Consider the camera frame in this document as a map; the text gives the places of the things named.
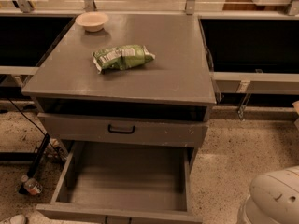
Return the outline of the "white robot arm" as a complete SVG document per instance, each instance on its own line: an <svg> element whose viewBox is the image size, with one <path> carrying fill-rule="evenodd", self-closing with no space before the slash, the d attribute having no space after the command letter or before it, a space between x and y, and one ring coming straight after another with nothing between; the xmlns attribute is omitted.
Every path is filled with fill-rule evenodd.
<svg viewBox="0 0 299 224"><path fill-rule="evenodd" d="M299 224L299 166L257 175L236 224Z"/></svg>

